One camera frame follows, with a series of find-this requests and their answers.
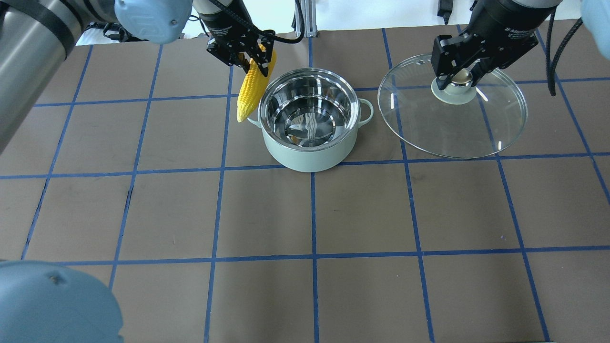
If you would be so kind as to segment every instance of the black band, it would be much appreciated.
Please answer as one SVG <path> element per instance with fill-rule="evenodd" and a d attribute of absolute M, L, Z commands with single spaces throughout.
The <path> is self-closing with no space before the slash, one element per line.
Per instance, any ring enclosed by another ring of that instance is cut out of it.
<path fill-rule="evenodd" d="M 91 14 L 97 19 L 99 20 L 100 23 L 105 23 L 106 20 L 104 20 L 102 17 L 99 16 L 99 14 L 96 12 L 96 10 L 93 8 L 93 5 L 91 5 L 91 1 L 89 0 L 85 0 L 85 6 L 87 6 L 87 9 L 89 10 L 89 12 L 91 12 Z"/>
<path fill-rule="evenodd" d="M 72 14 L 74 15 L 74 17 L 76 18 L 76 20 L 78 20 L 79 24 L 81 24 L 81 31 L 85 29 L 85 23 L 82 20 L 81 15 L 78 13 L 78 11 L 74 8 L 74 6 L 72 6 L 72 4 L 70 4 L 68 2 L 68 0 L 59 0 L 68 10 L 70 10 L 70 12 L 72 12 Z"/>
<path fill-rule="evenodd" d="M 74 36 L 68 26 L 55 13 L 36 0 L 0 0 L 0 2 L 4 2 L 25 15 L 30 16 L 49 29 L 63 45 L 66 51 L 66 58 L 68 58 L 70 51 L 74 48 Z"/>

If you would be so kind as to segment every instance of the pot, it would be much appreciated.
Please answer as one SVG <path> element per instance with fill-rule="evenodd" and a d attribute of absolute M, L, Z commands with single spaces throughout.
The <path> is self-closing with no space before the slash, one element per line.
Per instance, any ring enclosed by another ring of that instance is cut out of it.
<path fill-rule="evenodd" d="M 360 103 L 370 109 L 361 120 Z M 359 99 L 339 75 L 319 68 L 289 71 L 275 79 L 260 101 L 257 120 L 269 153 L 299 172 L 320 172 L 349 155 L 358 129 L 373 118 L 373 105 Z"/>

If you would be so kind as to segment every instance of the glass lid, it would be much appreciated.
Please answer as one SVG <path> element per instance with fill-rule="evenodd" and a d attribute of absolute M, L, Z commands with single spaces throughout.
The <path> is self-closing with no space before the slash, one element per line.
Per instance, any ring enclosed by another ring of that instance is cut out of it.
<path fill-rule="evenodd" d="M 445 89 L 436 86 L 431 55 L 402 61 L 384 77 L 377 99 L 390 129 L 412 146 L 442 157 L 473 159 L 506 149 L 523 132 L 523 93 L 500 70 L 470 87 L 462 70 Z"/>

